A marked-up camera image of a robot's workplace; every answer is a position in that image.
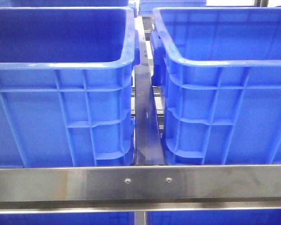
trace metal shelf rack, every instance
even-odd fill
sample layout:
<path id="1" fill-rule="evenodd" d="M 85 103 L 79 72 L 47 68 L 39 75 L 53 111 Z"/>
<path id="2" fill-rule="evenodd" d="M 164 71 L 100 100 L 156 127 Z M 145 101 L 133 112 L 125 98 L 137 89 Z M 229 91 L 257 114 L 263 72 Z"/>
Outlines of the metal shelf rack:
<path id="1" fill-rule="evenodd" d="M 281 208 L 281 165 L 164 165 L 142 17 L 134 166 L 0 169 L 1 213 Z"/>

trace metal frame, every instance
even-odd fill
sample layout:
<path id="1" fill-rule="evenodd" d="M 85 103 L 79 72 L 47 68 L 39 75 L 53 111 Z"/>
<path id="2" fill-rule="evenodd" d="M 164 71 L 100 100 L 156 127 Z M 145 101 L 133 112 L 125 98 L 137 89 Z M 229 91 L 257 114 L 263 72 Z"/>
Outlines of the metal frame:
<path id="1" fill-rule="evenodd" d="M 0 213 L 281 208 L 281 165 L 163 165 L 142 18 L 135 166 L 0 169 Z"/>

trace screw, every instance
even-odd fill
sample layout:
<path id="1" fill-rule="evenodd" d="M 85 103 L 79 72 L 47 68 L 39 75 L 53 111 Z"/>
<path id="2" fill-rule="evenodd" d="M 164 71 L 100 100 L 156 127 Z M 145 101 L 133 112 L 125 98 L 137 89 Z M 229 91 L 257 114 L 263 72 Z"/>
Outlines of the screw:
<path id="1" fill-rule="evenodd" d="M 168 177 L 167 179 L 165 179 L 165 181 L 167 182 L 167 183 L 171 183 L 172 182 L 172 178 L 171 177 Z"/>
<path id="2" fill-rule="evenodd" d="M 124 182 L 125 182 L 126 184 L 130 184 L 130 183 L 131 183 L 131 179 L 130 179 L 130 178 L 126 178 L 126 179 L 124 180 Z"/>

